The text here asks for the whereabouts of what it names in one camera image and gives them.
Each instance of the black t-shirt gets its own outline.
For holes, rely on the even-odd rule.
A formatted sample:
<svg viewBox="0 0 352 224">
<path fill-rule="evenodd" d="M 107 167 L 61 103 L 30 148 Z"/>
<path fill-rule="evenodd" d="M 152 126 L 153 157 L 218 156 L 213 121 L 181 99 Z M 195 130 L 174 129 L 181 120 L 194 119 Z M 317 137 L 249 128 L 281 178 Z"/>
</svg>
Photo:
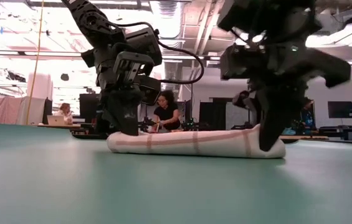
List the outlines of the black t-shirt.
<svg viewBox="0 0 352 224">
<path fill-rule="evenodd" d="M 168 105 L 166 109 L 163 109 L 160 106 L 157 107 L 153 112 L 153 114 L 157 115 L 161 121 L 164 121 L 167 119 L 171 119 L 173 117 L 173 112 L 177 109 L 178 109 L 177 104 L 172 103 Z M 180 120 L 177 120 L 174 123 L 165 124 L 163 125 L 163 127 L 166 128 L 167 130 L 175 130 L 175 129 L 178 129 L 180 125 L 181 125 Z"/>
</svg>

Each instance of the ceiling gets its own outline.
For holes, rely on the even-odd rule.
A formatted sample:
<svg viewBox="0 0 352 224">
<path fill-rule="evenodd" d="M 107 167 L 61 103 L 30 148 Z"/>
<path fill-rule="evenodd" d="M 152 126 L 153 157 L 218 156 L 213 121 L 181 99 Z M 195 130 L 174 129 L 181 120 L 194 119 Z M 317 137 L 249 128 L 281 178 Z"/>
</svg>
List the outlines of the ceiling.
<svg viewBox="0 0 352 224">
<path fill-rule="evenodd" d="M 175 2 L 174 5 L 167 3 L 166 6 L 174 7 L 172 14 L 163 12 L 164 2 L 141 1 L 140 7 L 136 1 L 95 0 L 91 2 L 107 15 L 109 21 L 118 24 L 149 22 L 159 29 L 162 42 L 190 50 L 198 55 L 222 52 L 235 41 L 232 34 L 216 27 L 218 13 L 224 1 L 185 0 Z M 24 77 L 26 81 L 29 74 L 34 71 L 35 56 L 20 56 L 17 52 L 37 51 L 41 4 L 39 0 L 0 1 L 0 50 L 15 51 L 15 55 L 0 56 L 1 85 L 18 83 L 6 78 L 7 71 Z M 324 9 L 333 12 L 352 12 L 352 1 L 322 0 L 317 1 L 317 5 L 319 12 Z M 131 27 L 126 32 L 142 28 L 144 27 Z M 344 44 L 352 45 L 352 39 L 349 42 L 345 41 Z M 69 10 L 58 0 L 46 0 L 43 8 L 40 51 L 75 53 L 91 48 L 76 26 Z M 165 60 L 165 63 L 155 67 L 153 76 L 158 79 L 181 78 L 183 73 L 181 67 L 185 66 L 190 67 L 191 61 Z M 85 93 L 83 87 L 95 86 L 95 69 L 88 68 L 77 57 L 41 57 L 37 71 L 51 75 L 56 87 L 53 100 L 57 104 L 69 98 L 75 98 L 77 102 L 76 96 L 79 93 Z M 69 75 L 69 81 L 60 79 L 63 73 Z M 15 92 L 13 95 L 20 95 L 18 87 L 11 88 Z"/>
</svg>

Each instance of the woman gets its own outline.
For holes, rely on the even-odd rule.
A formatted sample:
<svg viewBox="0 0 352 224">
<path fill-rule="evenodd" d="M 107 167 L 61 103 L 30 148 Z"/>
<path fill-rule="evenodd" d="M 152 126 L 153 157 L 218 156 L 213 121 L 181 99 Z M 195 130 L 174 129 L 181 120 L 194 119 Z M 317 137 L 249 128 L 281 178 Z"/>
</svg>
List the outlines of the woman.
<svg viewBox="0 0 352 224">
<path fill-rule="evenodd" d="M 59 110 L 54 113 L 54 116 L 63 116 L 66 125 L 73 124 L 72 112 L 70 111 L 70 104 L 62 103 Z"/>
<path fill-rule="evenodd" d="M 153 112 L 154 120 L 168 131 L 175 131 L 180 128 L 180 112 L 174 102 L 174 94 L 171 90 L 161 92 L 158 98 L 159 106 Z"/>
</svg>

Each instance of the rolled towel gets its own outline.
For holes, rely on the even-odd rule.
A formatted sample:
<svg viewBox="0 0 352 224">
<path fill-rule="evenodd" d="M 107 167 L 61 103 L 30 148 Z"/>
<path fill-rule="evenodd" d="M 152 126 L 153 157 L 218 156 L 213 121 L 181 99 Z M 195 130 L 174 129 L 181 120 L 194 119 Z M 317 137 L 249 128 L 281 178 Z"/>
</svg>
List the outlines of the rolled towel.
<svg viewBox="0 0 352 224">
<path fill-rule="evenodd" d="M 258 124 L 252 129 L 230 131 L 184 131 L 128 136 L 109 135 L 107 144 L 114 153 L 169 154 L 241 158 L 282 158 L 285 145 L 278 139 L 268 152 L 259 148 Z"/>
</svg>

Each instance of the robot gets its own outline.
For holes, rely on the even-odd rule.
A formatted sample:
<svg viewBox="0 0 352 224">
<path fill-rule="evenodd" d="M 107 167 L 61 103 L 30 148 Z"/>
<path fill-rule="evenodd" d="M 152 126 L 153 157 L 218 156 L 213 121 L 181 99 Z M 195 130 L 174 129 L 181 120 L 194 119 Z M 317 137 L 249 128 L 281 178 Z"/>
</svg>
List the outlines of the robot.
<svg viewBox="0 0 352 224">
<path fill-rule="evenodd" d="M 137 107 L 140 103 L 154 104 L 161 83 L 191 84 L 202 77 L 201 60 L 191 52 L 163 45 L 151 25 L 114 24 L 87 0 L 62 2 L 93 47 L 82 53 L 82 58 L 87 66 L 96 68 L 97 86 L 101 88 L 99 132 L 137 136 Z M 122 30 L 141 24 L 147 28 L 131 34 Z M 226 0 L 217 26 L 235 35 L 236 29 L 249 34 L 244 40 L 247 45 L 234 44 L 221 56 L 221 79 L 249 79 L 264 112 L 259 134 L 263 151 L 270 150 L 303 108 L 309 79 L 320 75 L 329 88 L 350 80 L 347 62 L 305 47 L 306 38 L 321 29 L 315 19 L 315 0 Z M 252 39 L 256 35 L 264 38 L 255 43 Z M 162 63 L 159 45 L 195 57 L 202 67 L 200 76 L 191 81 L 151 78 L 153 67 Z"/>
</svg>

